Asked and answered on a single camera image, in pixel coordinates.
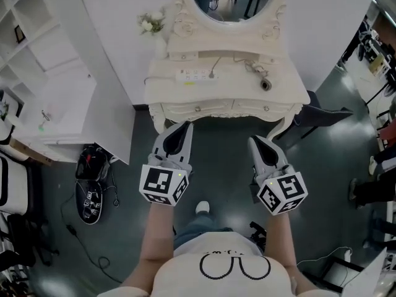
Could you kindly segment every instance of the power strip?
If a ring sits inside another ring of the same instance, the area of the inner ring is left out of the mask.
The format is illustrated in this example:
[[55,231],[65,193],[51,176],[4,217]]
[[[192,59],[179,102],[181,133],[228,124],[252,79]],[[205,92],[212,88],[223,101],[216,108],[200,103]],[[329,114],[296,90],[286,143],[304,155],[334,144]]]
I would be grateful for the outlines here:
[[176,71],[176,81],[184,85],[209,84],[218,80],[218,72],[210,69],[180,69]]

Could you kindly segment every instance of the white flower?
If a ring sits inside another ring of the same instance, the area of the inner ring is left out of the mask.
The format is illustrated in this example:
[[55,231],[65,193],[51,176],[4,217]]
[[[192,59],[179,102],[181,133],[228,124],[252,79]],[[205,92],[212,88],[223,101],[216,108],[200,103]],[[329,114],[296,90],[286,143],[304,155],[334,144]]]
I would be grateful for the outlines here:
[[162,20],[162,19],[163,19],[163,14],[162,14],[162,12],[160,12],[160,11],[153,12],[153,13],[151,13],[151,18],[152,18],[154,21]]
[[142,28],[144,28],[146,31],[150,32],[153,28],[153,25],[146,20],[142,22]]

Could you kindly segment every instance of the black pants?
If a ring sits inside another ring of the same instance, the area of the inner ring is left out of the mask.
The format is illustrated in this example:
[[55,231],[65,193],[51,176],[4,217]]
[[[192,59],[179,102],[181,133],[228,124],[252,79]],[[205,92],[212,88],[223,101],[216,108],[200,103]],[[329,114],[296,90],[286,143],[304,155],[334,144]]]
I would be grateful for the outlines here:
[[[383,221],[382,219],[377,219],[374,223],[374,228],[383,233],[388,233],[390,235],[396,236],[396,224],[394,223]],[[377,249],[378,251],[387,248],[388,252],[396,253],[396,241],[380,242],[370,239],[369,243],[373,249]]]
[[391,147],[387,147],[385,150],[379,152],[374,156],[374,159],[378,164],[381,164],[383,161],[390,160],[393,157],[396,157],[396,144],[393,144]]
[[342,60],[344,62],[346,62],[349,59],[349,57],[351,57],[351,55],[353,54],[353,51],[358,47],[359,43],[360,43],[359,35],[355,34],[351,40],[351,43],[349,43],[347,49],[345,50],[345,52],[342,56]]
[[357,185],[354,190],[359,205],[392,201],[395,197],[396,168],[387,171],[378,181]]

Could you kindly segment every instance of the white t-shirt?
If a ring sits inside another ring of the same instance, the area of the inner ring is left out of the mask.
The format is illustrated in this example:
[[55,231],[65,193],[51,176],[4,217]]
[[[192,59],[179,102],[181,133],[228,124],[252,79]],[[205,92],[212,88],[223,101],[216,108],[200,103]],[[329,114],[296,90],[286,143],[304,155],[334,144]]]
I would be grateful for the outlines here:
[[[146,297],[139,288],[120,287],[99,297]],[[292,297],[291,281],[277,261],[239,233],[208,232],[183,244],[157,272],[151,297]],[[299,297],[337,297],[312,290]]]

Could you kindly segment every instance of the mirror frame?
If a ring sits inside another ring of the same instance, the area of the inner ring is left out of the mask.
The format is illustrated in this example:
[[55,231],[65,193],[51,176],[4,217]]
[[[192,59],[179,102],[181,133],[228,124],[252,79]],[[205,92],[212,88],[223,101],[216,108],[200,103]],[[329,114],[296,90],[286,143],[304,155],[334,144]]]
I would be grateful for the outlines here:
[[221,22],[209,17],[196,4],[195,0],[183,0],[189,13],[207,28],[222,33],[242,33],[262,28],[277,18],[277,10],[285,5],[285,0],[269,0],[255,16],[242,22]]

